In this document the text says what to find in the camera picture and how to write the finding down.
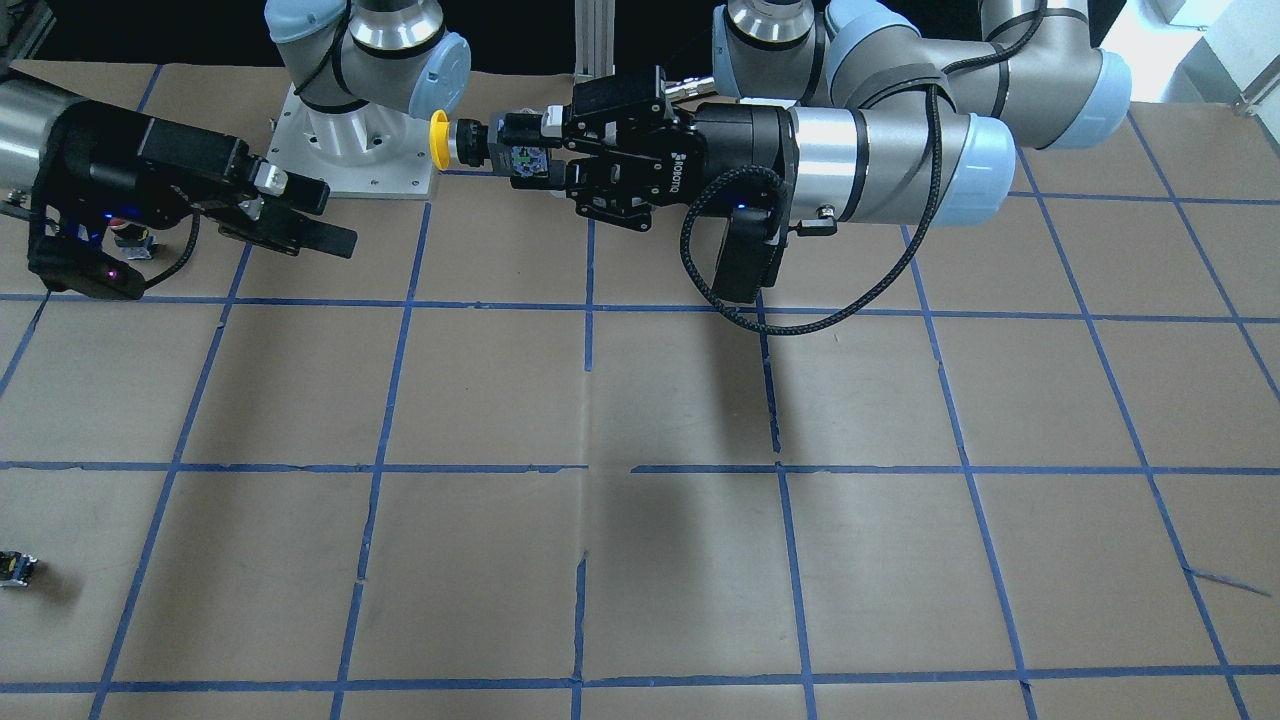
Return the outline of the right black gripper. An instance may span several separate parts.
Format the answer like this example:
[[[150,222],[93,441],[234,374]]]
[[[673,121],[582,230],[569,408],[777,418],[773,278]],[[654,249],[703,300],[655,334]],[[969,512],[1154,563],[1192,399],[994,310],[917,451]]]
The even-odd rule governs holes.
[[[146,117],[136,161],[134,220],[143,227],[168,229],[202,211],[221,234],[274,252],[355,254],[356,231],[291,218],[287,209],[324,214],[330,186],[273,165],[241,138]]]

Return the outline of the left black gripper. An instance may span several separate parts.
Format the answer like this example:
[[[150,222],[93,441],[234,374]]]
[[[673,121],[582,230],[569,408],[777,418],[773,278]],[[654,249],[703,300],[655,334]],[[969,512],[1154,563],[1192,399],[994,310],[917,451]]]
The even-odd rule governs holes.
[[[585,81],[541,119],[540,132],[564,133],[581,155],[549,160],[545,191],[595,222],[649,231],[655,208],[692,205],[726,172],[758,165],[785,176],[788,126],[769,105],[673,108],[660,67]]]

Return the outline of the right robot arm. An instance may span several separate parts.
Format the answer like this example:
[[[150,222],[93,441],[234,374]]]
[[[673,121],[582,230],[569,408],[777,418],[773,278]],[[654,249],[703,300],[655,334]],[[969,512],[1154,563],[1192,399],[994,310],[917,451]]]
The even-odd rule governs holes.
[[[269,1],[265,26],[291,74],[293,119],[320,161],[260,156],[232,135],[99,102],[3,72],[3,213],[28,225],[27,265],[52,292],[132,301],[145,278],[104,249],[111,225],[142,233],[207,218],[228,237],[294,256],[349,258],[353,231],[320,222],[330,181],[431,155],[467,87],[472,53],[436,1]]]

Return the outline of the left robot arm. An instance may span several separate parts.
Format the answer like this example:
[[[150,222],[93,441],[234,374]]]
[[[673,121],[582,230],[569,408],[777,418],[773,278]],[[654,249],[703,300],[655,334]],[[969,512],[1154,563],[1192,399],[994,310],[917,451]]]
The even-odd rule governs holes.
[[[1092,149],[1125,119],[1132,69],[1091,41],[1083,1],[983,1],[978,41],[927,38],[878,1],[730,1],[712,15],[719,102],[687,111],[658,68],[579,85],[532,141],[568,149],[550,187],[599,222],[708,205],[804,222],[974,225],[1000,209],[1019,149]]]

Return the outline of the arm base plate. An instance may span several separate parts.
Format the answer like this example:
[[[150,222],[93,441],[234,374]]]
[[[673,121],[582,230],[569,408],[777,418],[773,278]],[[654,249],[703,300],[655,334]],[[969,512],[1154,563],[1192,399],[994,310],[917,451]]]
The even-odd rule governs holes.
[[[426,120],[369,104],[326,114],[285,94],[269,146],[270,161],[325,182],[334,199],[428,200],[436,168]]]

